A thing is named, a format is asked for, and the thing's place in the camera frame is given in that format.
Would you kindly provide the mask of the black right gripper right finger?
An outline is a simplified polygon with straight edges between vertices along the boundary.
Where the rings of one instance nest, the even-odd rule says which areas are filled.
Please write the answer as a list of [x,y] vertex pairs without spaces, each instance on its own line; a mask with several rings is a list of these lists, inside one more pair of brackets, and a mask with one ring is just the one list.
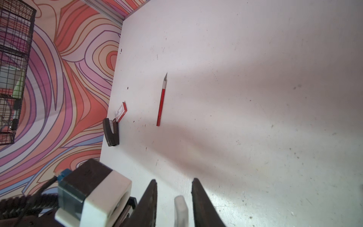
[[199,179],[192,182],[192,204],[196,227],[225,227]]

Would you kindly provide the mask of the red carving knife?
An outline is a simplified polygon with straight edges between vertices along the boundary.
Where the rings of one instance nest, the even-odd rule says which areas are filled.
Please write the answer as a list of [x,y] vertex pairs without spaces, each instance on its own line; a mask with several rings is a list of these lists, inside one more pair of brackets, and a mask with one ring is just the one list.
[[161,116],[162,116],[162,110],[164,105],[164,97],[165,97],[165,91],[166,91],[166,84],[167,84],[167,74],[164,77],[163,85],[162,85],[162,91],[161,91],[161,98],[159,103],[159,109],[158,109],[158,116],[157,116],[157,127],[161,124]]

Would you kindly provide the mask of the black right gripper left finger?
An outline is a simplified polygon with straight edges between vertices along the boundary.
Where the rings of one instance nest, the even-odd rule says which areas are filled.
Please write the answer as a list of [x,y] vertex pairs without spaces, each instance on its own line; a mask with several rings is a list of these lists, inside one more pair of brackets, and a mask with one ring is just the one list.
[[130,197],[119,216],[119,227],[155,227],[157,217],[157,182],[151,180],[141,200]]

